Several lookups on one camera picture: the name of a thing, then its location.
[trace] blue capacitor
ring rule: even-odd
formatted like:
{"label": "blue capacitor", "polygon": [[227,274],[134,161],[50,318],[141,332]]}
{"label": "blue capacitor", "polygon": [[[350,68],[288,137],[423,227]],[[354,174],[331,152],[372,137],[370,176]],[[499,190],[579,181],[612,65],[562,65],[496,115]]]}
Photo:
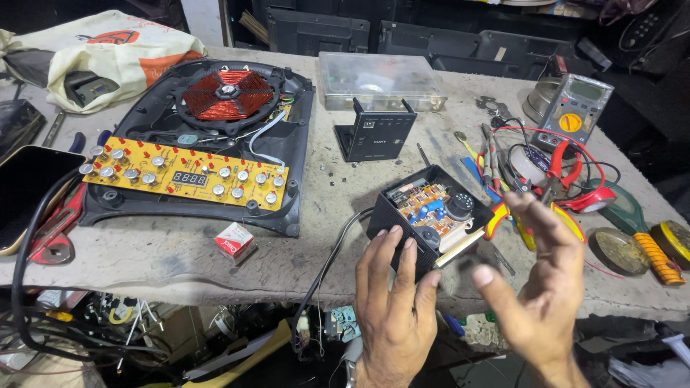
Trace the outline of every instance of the blue capacitor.
{"label": "blue capacitor", "polygon": [[426,217],[426,214],[428,212],[429,212],[429,209],[428,209],[427,205],[420,207],[420,221],[423,220],[424,217]]}
{"label": "blue capacitor", "polygon": [[438,210],[440,208],[443,208],[443,201],[442,200],[435,200],[434,202],[429,202],[425,206],[426,206],[427,211]]}

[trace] transparent plastic box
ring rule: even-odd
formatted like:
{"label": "transparent plastic box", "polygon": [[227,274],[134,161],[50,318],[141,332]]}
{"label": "transparent plastic box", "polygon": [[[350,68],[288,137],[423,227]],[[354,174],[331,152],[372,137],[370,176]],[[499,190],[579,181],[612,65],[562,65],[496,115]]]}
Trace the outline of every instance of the transparent plastic box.
{"label": "transparent plastic box", "polygon": [[351,110],[356,97],[364,110],[399,110],[401,99],[415,112],[443,108],[448,95],[423,57],[319,53],[326,110]]}

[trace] digital multimeter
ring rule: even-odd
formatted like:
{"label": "digital multimeter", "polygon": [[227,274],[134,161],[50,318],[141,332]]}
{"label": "digital multimeter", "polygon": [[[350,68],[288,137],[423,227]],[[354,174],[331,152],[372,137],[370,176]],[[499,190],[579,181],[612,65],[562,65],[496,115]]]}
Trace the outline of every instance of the digital multimeter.
{"label": "digital multimeter", "polygon": [[[551,104],[544,113],[539,128],[572,137],[587,143],[613,86],[582,75],[563,76]],[[553,151],[564,140],[550,133],[535,132],[532,143],[545,151]]]}

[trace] multimeter display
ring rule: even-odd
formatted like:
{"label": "multimeter display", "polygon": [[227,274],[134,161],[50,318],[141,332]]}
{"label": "multimeter display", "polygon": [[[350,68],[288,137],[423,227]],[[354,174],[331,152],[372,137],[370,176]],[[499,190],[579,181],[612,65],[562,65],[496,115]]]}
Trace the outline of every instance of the multimeter display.
{"label": "multimeter display", "polygon": [[570,85],[570,91],[573,92],[573,94],[581,95],[584,98],[589,98],[595,101],[602,98],[606,92],[602,88],[578,81],[577,79],[574,79],[573,83]]}

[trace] red coil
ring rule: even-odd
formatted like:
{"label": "red coil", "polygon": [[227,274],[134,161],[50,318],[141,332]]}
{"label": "red coil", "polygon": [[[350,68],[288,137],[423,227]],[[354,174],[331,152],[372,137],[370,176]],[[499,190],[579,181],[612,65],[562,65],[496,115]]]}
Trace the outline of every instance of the red coil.
{"label": "red coil", "polygon": [[[221,100],[216,90],[239,88],[238,96]],[[239,120],[256,112],[273,97],[273,89],[259,73],[246,70],[213,72],[182,93],[187,109],[200,120]]]}

